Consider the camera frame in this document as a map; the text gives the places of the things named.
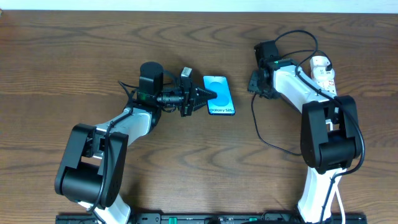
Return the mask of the blue Galaxy smartphone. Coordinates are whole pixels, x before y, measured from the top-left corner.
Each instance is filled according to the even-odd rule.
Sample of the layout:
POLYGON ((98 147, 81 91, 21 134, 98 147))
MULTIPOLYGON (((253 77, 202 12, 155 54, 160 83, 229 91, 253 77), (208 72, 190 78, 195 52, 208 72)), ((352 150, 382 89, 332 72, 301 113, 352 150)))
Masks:
POLYGON ((211 90, 217 94, 216 98, 208 100, 209 114, 222 116, 235 115, 228 79, 223 76, 204 76, 203 82, 207 90, 211 90))

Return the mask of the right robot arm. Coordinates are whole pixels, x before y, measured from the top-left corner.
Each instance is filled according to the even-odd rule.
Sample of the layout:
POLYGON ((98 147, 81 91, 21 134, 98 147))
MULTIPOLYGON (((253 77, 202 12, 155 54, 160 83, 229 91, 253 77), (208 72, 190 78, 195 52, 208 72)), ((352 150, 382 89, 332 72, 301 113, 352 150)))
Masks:
POLYGON ((339 196, 338 184, 356 172, 354 159, 364 160, 364 139, 358 125, 356 103, 338 96, 328 59, 315 56, 308 76, 292 59, 258 61, 248 91, 267 99, 283 96, 301 114, 300 154, 308 166, 297 210, 302 223, 332 220, 331 204, 339 196))

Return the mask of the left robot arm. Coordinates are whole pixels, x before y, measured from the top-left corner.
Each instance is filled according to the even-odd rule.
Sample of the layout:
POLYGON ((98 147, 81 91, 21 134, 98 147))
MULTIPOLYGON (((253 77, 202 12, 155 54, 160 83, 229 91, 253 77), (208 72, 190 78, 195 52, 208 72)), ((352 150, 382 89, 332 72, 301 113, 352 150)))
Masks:
POLYGON ((127 223, 131 208, 119 190, 128 146, 148 134, 163 111, 190 116, 217 96, 186 75, 173 83, 165 88, 162 74, 141 75, 120 115, 96 126, 75 125, 55 178, 56 193, 85 207, 100 223, 127 223))

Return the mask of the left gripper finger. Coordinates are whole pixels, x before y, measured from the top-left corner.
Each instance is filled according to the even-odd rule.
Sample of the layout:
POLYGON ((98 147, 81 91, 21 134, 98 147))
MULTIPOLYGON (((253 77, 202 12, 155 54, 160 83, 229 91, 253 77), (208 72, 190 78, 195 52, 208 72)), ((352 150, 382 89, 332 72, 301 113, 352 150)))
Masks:
POLYGON ((200 108, 205 106, 207 104, 208 100, 210 100, 210 99, 209 98, 194 98, 192 111, 199 110, 200 108))
POLYGON ((194 99, 195 101, 208 101, 217 98, 217 93, 211 90, 207 90, 206 88, 195 88, 194 99))

